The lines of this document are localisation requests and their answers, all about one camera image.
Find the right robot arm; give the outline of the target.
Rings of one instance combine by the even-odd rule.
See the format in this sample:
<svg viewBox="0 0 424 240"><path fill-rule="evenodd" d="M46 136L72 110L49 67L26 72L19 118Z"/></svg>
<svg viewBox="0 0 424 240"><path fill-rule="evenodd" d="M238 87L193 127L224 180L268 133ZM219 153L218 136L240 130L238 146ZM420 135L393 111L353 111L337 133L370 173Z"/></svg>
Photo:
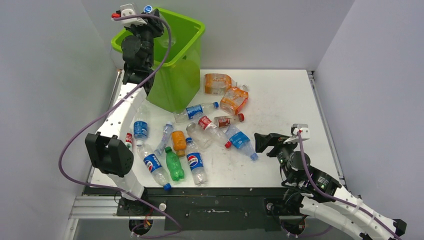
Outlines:
<svg viewBox="0 0 424 240"><path fill-rule="evenodd" d="M307 127L293 127L290 136L255 133L254 138L257 153L272 147L266 155L278 159L280 173L285 177L282 185L300 194L283 199L287 213L299 212L318 219L354 240L399 240L406 233L405 221L378 213L339 180L311 165L304 150L304 141L310 138Z"/></svg>

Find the small blue label bottle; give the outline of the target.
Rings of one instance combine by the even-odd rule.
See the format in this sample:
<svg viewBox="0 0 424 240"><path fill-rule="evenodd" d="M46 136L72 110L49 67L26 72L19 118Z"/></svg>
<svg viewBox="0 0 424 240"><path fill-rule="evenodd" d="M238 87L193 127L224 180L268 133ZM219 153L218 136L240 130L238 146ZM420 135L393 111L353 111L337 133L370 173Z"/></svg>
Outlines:
<svg viewBox="0 0 424 240"><path fill-rule="evenodd" d="M153 8L151 5L146 5L143 8L143 14L156 16L164 21L167 21L158 8ZM143 18L147 24L153 29L154 35L157 37L158 43L166 48L169 44L169 34L166 26L161 20L156 18Z"/></svg>

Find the red label clear bottle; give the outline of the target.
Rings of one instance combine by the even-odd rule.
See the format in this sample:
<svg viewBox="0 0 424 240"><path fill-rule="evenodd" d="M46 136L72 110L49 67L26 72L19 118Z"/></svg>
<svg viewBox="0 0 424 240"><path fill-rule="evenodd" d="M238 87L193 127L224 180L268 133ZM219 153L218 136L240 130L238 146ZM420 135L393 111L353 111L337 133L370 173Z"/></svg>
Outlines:
<svg viewBox="0 0 424 240"><path fill-rule="evenodd" d="M221 147L229 149L232 143L229 141L227 135L214 124L206 115L201 113L196 121L198 125Z"/></svg>

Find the small orange juice bottle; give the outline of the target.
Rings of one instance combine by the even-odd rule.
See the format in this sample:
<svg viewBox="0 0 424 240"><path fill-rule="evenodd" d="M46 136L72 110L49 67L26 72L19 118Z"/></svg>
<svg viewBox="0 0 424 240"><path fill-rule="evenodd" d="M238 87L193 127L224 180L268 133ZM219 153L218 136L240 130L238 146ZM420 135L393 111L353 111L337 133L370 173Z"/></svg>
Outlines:
<svg viewBox="0 0 424 240"><path fill-rule="evenodd" d="M176 130L171 133L172 146L176 155L181 158L186 155L186 138L181 130Z"/></svg>

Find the crushed orange label bottle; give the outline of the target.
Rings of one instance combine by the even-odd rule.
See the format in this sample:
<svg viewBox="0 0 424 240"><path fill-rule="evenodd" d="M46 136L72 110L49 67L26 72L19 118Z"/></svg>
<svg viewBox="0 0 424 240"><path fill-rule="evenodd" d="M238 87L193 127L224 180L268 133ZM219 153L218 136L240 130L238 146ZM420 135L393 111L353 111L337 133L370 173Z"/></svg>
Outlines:
<svg viewBox="0 0 424 240"><path fill-rule="evenodd" d="M239 114L249 99L248 90L245 84L229 88L219 103L220 109L231 115Z"/></svg>

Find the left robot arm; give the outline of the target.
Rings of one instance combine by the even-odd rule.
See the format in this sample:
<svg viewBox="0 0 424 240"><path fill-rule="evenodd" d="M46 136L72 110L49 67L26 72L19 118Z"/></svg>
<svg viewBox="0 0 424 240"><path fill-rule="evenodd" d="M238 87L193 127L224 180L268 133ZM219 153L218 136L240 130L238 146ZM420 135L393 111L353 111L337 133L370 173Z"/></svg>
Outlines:
<svg viewBox="0 0 424 240"><path fill-rule="evenodd" d="M163 35L164 25L159 9L136 14L131 4L121 6L112 19L130 32L120 45L124 61L122 85L115 101L117 107L108 113L96 133L85 137L85 145L92 166L113 180L122 196L130 200L130 210L141 216L149 210L149 201L142 197L145 188L132 170L134 154L126 137L153 86L154 39Z"/></svg>

